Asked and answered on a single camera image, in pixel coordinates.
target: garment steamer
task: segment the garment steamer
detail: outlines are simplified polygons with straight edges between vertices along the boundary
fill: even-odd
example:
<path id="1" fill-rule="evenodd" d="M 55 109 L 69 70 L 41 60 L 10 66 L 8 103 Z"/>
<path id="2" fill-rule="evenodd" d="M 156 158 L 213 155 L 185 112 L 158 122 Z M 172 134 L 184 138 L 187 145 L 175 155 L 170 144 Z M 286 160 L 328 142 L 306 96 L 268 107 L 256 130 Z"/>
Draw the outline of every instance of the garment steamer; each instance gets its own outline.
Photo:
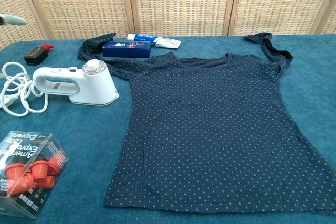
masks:
<path id="1" fill-rule="evenodd" d="M 97 59 L 89 60 L 82 69 L 39 68 L 33 84 L 45 94 L 67 95 L 75 104 L 104 106 L 119 97 L 105 62 Z"/>

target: wooden frame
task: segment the wooden frame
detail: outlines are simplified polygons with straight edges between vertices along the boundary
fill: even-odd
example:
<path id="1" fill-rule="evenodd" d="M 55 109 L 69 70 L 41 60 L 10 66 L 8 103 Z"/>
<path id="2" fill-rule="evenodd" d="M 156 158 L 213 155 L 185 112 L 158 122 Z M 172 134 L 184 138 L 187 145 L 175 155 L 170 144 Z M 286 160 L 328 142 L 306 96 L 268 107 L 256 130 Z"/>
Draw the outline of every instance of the wooden frame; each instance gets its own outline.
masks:
<path id="1" fill-rule="evenodd" d="M 135 33 L 140 33 L 137 0 L 131 0 Z"/>
<path id="2" fill-rule="evenodd" d="M 239 0 L 233 0 L 232 2 L 232 10 L 230 15 L 229 27 L 227 30 L 227 35 L 233 35 L 233 31 L 235 29 L 235 20 L 237 16 L 237 9 L 238 9 Z"/>
<path id="3" fill-rule="evenodd" d="M 233 0 L 226 0 L 222 36 L 228 35 L 229 24 L 230 24 L 230 19 L 232 15 L 232 8 L 233 8 Z"/>
<path id="4" fill-rule="evenodd" d="M 41 22 L 41 20 L 39 19 L 39 16 L 35 10 L 34 7 L 34 3 L 32 0 L 26 0 L 27 5 L 29 6 L 29 9 L 34 17 L 34 20 L 37 24 L 38 30 L 40 31 L 43 39 L 49 39 L 49 36 L 47 35 L 47 32 L 45 31 L 45 26 L 43 25 L 43 23 Z"/>
<path id="5" fill-rule="evenodd" d="M 51 28 L 49 26 L 49 22 L 48 22 L 46 16 L 44 15 L 43 10 L 42 10 L 38 0 L 32 0 L 32 1 L 34 3 L 35 8 L 36 8 L 37 15 L 41 19 L 40 22 L 45 28 L 47 39 L 54 39 L 54 35 L 53 35 L 53 32 L 51 31 Z"/>
<path id="6" fill-rule="evenodd" d="M 132 12 L 132 2 L 131 0 L 124 0 L 125 11 L 126 11 L 126 19 L 129 33 L 135 33 L 134 29 L 134 20 L 133 20 L 133 12 Z"/>
<path id="7" fill-rule="evenodd" d="M 309 30 L 310 34 L 313 34 L 313 33 L 320 34 L 320 33 L 322 33 L 323 29 L 325 28 L 325 26 L 328 22 L 329 17 L 331 16 L 332 10 L 333 10 L 333 8 L 330 9 L 329 4 L 330 4 L 330 0 L 324 0 L 323 1 L 321 8 L 316 15 L 314 23 L 312 24 L 312 26 Z M 327 20 L 325 20 L 325 15 L 323 16 L 324 13 L 326 15 L 329 15 Z"/>

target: red nozzle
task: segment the red nozzle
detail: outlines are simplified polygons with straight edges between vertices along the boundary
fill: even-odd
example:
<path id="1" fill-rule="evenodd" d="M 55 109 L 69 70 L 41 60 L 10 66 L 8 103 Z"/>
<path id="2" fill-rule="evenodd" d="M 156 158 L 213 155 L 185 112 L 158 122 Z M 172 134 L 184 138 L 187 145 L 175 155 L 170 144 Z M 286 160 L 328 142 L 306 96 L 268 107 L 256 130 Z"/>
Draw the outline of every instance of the red nozzle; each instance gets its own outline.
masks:
<path id="1" fill-rule="evenodd" d="M 44 47 L 47 50 L 47 52 L 49 52 L 50 48 L 53 48 L 54 46 L 52 44 L 50 44 L 50 45 L 49 44 L 42 44 L 41 47 Z"/>

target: white toothpaste tube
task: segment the white toothpaste tube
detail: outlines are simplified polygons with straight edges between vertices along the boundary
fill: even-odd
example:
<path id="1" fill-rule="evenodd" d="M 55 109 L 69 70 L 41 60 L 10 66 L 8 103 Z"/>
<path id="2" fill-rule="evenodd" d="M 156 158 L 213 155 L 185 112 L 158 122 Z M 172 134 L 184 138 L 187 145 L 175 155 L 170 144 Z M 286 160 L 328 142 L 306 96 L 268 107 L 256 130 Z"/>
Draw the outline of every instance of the white toothpaste tube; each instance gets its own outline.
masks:
<path id="1" fill-rule="evenodd" d="M 164 47 L 164 48 L 178 48 L 180 41 L 176 39 L 168 39 L 157 36 L 149 36 L 144 34 L 128 34 L 128 41 L 149 41 L 152 47 Z"/>

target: blue cloth surface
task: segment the blue cloth surface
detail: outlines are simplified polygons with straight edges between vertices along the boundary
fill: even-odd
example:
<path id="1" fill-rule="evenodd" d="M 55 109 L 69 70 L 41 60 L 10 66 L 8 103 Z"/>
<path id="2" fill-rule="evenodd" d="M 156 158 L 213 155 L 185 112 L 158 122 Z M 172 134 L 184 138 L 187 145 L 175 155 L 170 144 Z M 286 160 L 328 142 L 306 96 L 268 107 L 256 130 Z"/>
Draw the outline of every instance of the blue cloth surface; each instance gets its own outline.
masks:
<path id="1" fill-rule="evenodd" d="M 241 37 L 184 37 L 174 53 L 181 58 L 222 57 L 226 52 L 253 54 L 264 58 L 261 46 Z M 83 40 L 54 40 L 55 47 L 38 66 L 25 64 L 23 56 L 41 41 L 18 42 L 0 51 L 0 67 L 8 61 L 22 63 L 30 76 L 39 67 L 81 68 L 77 59 Z M 280 89 L 286 109 L 303 134 L 336 167 L 336 35 L 274 36 L 277 49 L 288 50 L 293 62 L 283 73 Z M 151 55 L 171 49 L 153 48 Z M 50 95 L 43 114 L 15 118 L 0 111 L 0 140 L 9 131 L 50 132 L 70 158 L 40 216 L 34 223 L 335 223 L 333 215 L 307 212 L 289 214 L 189 214 L 140 208 L 102 206 L 125 137 L 130 114 L 129 84 L 113 77 L 120 97 L 108 106 L 72 104 L 68 97 Z M 43 99 L 31 98 L 31 107 L 39 109 Z M 16 102 L 11 109 L 23 112 Z M 29 219 L 0 216 L 0 223 L 29 223 Z"/>

